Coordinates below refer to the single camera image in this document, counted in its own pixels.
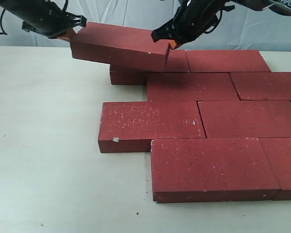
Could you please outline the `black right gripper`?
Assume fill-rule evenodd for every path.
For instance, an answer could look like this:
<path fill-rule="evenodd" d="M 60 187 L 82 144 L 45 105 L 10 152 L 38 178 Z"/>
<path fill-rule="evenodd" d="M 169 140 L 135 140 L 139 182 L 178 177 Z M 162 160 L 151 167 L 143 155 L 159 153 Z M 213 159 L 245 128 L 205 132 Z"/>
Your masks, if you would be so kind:
<path fill-rule="evenodd" d="M 172 19 L 152 31 L 152 40 L 169 40 L 170 49 L 177 49 L 178 44 L 213 32 L 221 21 L 220 12 L 220 0 L 184 0 Z"/>

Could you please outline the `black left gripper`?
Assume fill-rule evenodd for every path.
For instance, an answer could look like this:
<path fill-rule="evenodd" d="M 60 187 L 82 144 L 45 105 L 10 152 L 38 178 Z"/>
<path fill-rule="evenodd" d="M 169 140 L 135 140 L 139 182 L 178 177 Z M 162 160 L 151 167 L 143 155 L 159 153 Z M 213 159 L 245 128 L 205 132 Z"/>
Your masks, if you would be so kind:
<path fill-rule="evenodd" d="M 66 0 L 61 8 L 51 0 L 25 0 L 22 30 L 70 42 L 76 34 L 74 28 L 86 27 L 87 19 L 67 12 L 68 3 Z"/>

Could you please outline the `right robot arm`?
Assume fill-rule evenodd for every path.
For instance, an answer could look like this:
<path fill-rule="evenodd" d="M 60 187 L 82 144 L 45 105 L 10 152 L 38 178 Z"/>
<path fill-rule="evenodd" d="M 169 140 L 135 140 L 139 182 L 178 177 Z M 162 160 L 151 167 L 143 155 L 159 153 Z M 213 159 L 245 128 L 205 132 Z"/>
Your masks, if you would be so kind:
<path fill-rule="evenodd" d="M 227 0 L 184 0 L 173 18 L 151 32 L 153 42 L 168 40 L 170 49 L 195 41 L 203 34 L 212 33 L 221 22 L 223 12 L 235 9 Z M 270 9 L 291 17 L 291 0 L 235 0 L 235 3 L 254 11 Z"/>

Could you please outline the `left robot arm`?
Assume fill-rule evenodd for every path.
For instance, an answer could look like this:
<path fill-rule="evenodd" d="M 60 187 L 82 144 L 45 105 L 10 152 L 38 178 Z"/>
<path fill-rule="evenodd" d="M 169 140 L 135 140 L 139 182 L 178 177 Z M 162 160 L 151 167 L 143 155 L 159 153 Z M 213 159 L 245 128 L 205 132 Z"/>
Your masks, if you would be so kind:
<path fill-rule="evenodd" d="M 0 16 L 0 35 L 7 34 L 3 29 L 2 19 L 8 11 L 23 20 L 22 30 L 69 42 L 76 34 L 74 28 L 86 27 L 87 19 L 82 15 L 67 12 L 67 6 L 67 0 L 63 8 L 51 0 L 0 0 L 0 7 L 3 8 Z"/>

